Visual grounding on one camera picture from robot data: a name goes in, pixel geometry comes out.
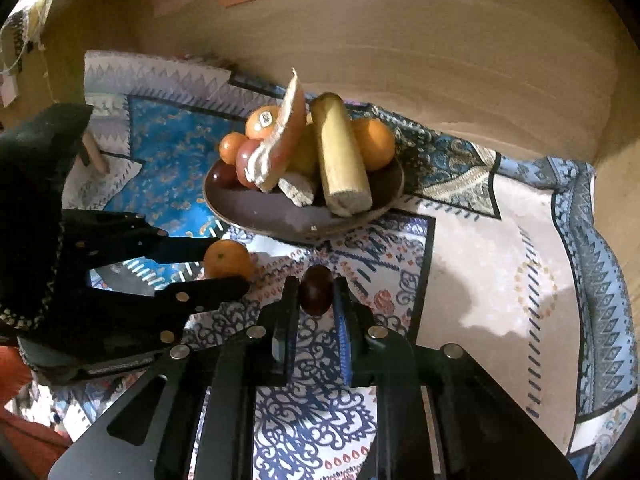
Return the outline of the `pale sweet potato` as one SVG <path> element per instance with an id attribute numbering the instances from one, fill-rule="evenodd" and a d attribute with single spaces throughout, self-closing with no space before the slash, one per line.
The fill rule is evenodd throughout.
<path id="1" fill-rule="evenodd" d="M 296 69 L 286 87 L 273 132 L 250 156 L 247 177 L 269 193 L 285 173 L 306 128 L 306 101 Z"/>

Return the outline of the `dark oval plate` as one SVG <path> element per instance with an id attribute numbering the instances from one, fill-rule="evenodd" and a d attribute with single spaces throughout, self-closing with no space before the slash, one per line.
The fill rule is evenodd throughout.
<path id="1" fill-rule="evenodd" d="M 245 231 L 286 240 L 309 242 L 360 228 L 393 208 L 405 188 L 405 173 L 394 159 L 386 167 L 369 174 L 372 208 L 350 218 L 329 211 L 324 198 L 299 208 L 281 192 L 264 194 L 248 188 L 220 188 L 213 174 L 206 174 L 203 195 L 209 209 L 221 221 Z"/>

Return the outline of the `small orange tangerine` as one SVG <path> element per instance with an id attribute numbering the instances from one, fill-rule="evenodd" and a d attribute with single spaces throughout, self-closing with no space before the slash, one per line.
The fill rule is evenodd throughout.
<path id="1" fill-rule="evenodd" d="M 239 150 L 246 141 L 247 137 L 243 133 L 232 131 L 226 134 L 218 145 L 220 159 L 225 164 L 234 166 Z"/>

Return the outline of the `red apple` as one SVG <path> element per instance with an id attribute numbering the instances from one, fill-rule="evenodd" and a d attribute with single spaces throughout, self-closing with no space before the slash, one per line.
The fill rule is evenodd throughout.
<path id="1" fill-rule="evenodd" d="M 236 178 L 244 188 L 249 188 L 250 190 L 257 190 L 257 186 L 254 185 L 254 182 L 247 177 L 248 163 L 250 162 L 250 156 L 253 155 L 254 151 L 256 151 L 256 148 L 258 148 L 260 144 L 262 144 L 262 142 L 259 140 L 247 139 L 236 153 Z"/>

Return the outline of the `dark brown chestnut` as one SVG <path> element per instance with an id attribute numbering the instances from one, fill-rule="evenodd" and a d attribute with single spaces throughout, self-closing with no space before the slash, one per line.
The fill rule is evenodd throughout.
<path id="1" fill-rule="evenodd" d="M 207 185 L 212 188 L 223 188 L 224 190 L 238 190 L 242 188 L 236 175 L 236 168 L 221 159 L 218 159 L 207 175 Z"/>
<path id="2" fill-rule="evenodd" d="M 321 264 L 310 266 L 298 288 L 299 307 L 314 318 L 321 318 L 334 300 L 334 279 L 332 272 Z"/>

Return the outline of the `patterned blue white cloth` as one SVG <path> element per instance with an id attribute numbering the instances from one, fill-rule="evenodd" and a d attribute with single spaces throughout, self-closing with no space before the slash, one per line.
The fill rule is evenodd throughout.
<path id="1" fill-rule="evenodd" d="M 597 232 L 593 169 L 520 162 L 382 107 L 350 104 L 395 136 L 404 194 L 342 234 L 286 242 L 207 206 L 203 183 L 222 137 L 283 89 L 201 62 L 90 51 L 84 92 L 110 163 L 76 165 L 70 208 L 143 214 L 174 235 L 236 240 L 252 254 L 247 296 L 186 323 L 194 349 L 255 323 L 288 275 L 316 263 L 344 275 L 383 326 L 427 348 L 465 348 L 566 455 L 603 474 L 639 408 L 636 341 L 622 271 Z"/>

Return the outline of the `peeled pale banana piece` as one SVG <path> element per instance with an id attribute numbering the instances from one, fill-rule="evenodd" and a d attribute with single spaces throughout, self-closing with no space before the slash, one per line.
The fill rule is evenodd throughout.
<path id="1" fill-rule="evenodd" d="M 296 207 L 311 206 L 314 202 L 316 184 L 303 174 L 287 172 L 280 177 L 278 187 Z"/>

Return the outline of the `large orange with sticker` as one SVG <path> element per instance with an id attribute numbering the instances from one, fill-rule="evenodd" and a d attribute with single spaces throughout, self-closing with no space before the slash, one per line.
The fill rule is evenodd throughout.
<path id="1" fill-rule="evenodd" d="M 259 107 L 250 113 L 245 123 L 245 135 L 249 139 L 265 140 L 273 132 L 279 115 L 277 105 Z"/>

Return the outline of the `yellow banana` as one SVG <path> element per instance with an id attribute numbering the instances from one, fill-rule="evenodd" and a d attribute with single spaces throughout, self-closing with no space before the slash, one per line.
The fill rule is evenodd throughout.
<path id="1" fill-rule="evenodd" d="M 335 93 L 323 93 L 310 103 L 310 112 L 326 206 L 343 218 L 369 210 L 369 179 L 345 103 Z"/>

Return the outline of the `small orange mandarin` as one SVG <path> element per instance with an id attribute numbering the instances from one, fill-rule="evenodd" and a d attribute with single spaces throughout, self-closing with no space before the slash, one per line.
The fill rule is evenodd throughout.
<path id="1" fill-rule="evenodd" d="M 207 248 L 204 260 L 206 278 L 252 279 L 254 264 L 244 245 L 235 240 L 217 240 Z"/>

